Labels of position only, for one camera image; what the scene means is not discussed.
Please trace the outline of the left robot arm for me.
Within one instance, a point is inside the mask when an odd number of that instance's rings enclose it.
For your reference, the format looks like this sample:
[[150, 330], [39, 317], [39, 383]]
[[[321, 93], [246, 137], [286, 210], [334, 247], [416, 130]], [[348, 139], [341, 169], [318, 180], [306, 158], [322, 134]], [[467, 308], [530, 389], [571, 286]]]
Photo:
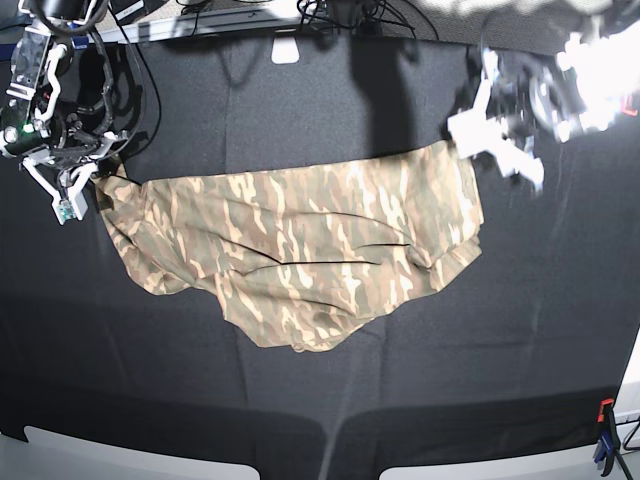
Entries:
[[481, 41], [477, 79], [472, 104], [446, 123], [458, 155], [488, 154], [503, 177], [519, 176], [540, 192], [538, 133], [564, 144], [638, 115], [639, 4], [615, 1], [587, 17], [551, 57]]

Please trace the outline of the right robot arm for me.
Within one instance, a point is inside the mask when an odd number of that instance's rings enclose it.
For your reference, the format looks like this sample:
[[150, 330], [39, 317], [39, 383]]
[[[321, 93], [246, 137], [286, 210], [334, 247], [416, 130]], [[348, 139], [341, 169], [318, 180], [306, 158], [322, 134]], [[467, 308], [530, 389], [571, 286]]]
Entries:
[[22, 1], [31, 17], [10, 59], [11, 80], [1, 108], [1, 154], [17, 158], [22, 169], [51, 198], [59, 224], [84, 218], [86, 184], [101, 161], [118, 154], [131, 139], [114, 127], [111, 63], [104, 59], [99, 99], [71, 112], [59, 108], [60, 79], [72, 63], [76, 42], [90, 38], [101, 56], [106, 45], [96, 25], [107, 1]]

